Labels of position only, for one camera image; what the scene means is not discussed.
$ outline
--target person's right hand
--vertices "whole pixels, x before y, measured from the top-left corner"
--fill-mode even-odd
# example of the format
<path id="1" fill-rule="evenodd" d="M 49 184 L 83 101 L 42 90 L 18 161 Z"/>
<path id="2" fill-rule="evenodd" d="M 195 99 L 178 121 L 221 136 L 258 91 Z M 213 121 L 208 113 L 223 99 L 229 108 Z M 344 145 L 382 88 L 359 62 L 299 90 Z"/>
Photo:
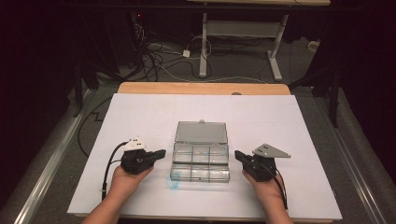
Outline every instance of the person's right hand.
<path id="1" fill-rule="evenodd" d="M 274 179 L 264 182 L 257 182 L 246 171 L 242 171 L 245 178 L 253 186 L 257 198 L 262 203 L 267 223 L 292 223 L 289 214 L 285 210 L 282 194 Z M 282 179 L 276 175 L 276 179 L 283 186 Z"/>

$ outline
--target table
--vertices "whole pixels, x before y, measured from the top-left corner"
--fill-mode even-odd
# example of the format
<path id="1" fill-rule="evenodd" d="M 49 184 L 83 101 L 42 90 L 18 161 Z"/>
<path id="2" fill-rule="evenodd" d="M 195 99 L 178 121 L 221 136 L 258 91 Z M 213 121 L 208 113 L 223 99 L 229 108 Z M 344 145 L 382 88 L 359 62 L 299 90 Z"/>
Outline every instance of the table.
<path id="1" fill-rule="evenodd" d="M 177 123 L 199 119 L 224 121 L 227 125 L 229 183 L 170 180 Z M 265 140 L 291 154 L 291 159 L 276 159 L 285 178 L 291 218 L 311 223 L 342 218 L 295 97 L 288 88 L 280 84 L 219 83 L 121 84 L 78 183 L 69 214 L 85 216 L 99 204 L 109 155 L 120 142 L 136 135 L 146 142 L 147 151 L 164 148 L 167 152 L 125 205 L 122 217 L 264 220 L 260 203 L 241 174 L 242 164 L 233 157 L 233 152 L 251 154 Z"/>
<path id="2" fill-rule="evenodd" d="M 330 0 L 190 0 L 193 2 L 208 3 L 237 3 L 237 4 L 261 4 L 261 5 L 286 5 L 286 6 L 328 6 Z M 210 21 L 207 13 L 204 13 L 202 31 L 202 49 L 200 60 L 200 77 L 206 77 L 208 35 L 232 35 L 232 36 L 254 36 L 274 37 L 275 44 L 272 50 L 267 51 L 274 78 L 282 80 L 279 66 L 276 62 L 276 54 L 282 40 L 283 32 L 289 15 L 283 15 L 280 22 L 257 22 L 257 21 Z"/>

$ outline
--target black cable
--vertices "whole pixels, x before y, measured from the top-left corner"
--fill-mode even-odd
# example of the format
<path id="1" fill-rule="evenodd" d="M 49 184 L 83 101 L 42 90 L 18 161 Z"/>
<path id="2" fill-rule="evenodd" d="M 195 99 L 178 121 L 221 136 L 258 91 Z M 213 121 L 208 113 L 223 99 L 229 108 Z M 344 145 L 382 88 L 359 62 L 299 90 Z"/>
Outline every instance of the black cable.
<path id="1" fill-rule="evenodd" d="M 285 209 L 288 210 L 288 199 L 286 197 L 286 188 L 282 188 L 282 186 L 280 185 L 279 181 L 277 180 L 276 176 L 274 176 L 272 174 L 272 172 L 263 164 L 258 163 L 260 166 L 262 166 L 270 175 L 271 177 L 275 180 L 277 187 L 280 190 L 280 194 L 282 196 L 282 200 L 283 200 L 283 205 L 285 206 Z"/>
<path id="2" fill-rule="evenodd" d="M 79 146 L 79 149 L 81 150 L 81 152 L 82 152 L 86 157 L 90 157 L 90 155 L 84 150 L 84 148 L 82 147 L 82 144 L 81 144 L 80 133 L 81 133 L 82 126 L 84 126 L 85 121 L 87 121 L 88 117 L 89 117 L 90 115 L 92 115 L 92 114 L 96 114 L 96 120 L 97 120 L 97 115 L 98 115 L 98 113 L 97 113 L 97 112 L 95 113 L 94 111 L 95 111 L 97 108 L 99 108 L 99 106 L 103 105 L 105 102 L 111 100 L 111 98 L 112 98 L 112 96 L 108 97 L 108 98 L 105 99 L 102 103 L 100 103 L 95 109 L 93 109 L 93 110 L 87 115 L 87 117 L 85 117 L 85 119 L 81 122 L 81 125 L 80 125 L 79 128 L 78 128 L 78 133 L 77 133 L 78 146 Z"/>
<path id="3" fill-rule="evenodd" d="M 103 185 L 102 185 L 102 200 L 106 197 L 107 194 L 107 175 L 108 175 L 108 170 L 110 168 L 110 165 L 114 162 L 113 157 L 116 154 L 116 152 L 119 150 L 120 147 L 125 146 L 128 142 L 123 142 L 119 144 L 116 148 L 114 148 L 113 153 L 111 153 L 110 159 L 108 159 L 106 171 L 105 171 L 105 177 L 103 179 Z"/>

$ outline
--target clear plastic organizer box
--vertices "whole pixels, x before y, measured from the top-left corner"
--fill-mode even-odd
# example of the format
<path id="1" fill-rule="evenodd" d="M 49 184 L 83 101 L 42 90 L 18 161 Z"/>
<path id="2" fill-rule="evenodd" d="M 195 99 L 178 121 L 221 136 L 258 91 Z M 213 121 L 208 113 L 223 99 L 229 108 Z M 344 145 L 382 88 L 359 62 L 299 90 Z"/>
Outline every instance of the clear plastic organizer box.
<path id="1" fill-rule="evenodd" d="M 179 122 L 170 176 L 174 181 L 228 183 L 230 169 L 225 123 Z"/>

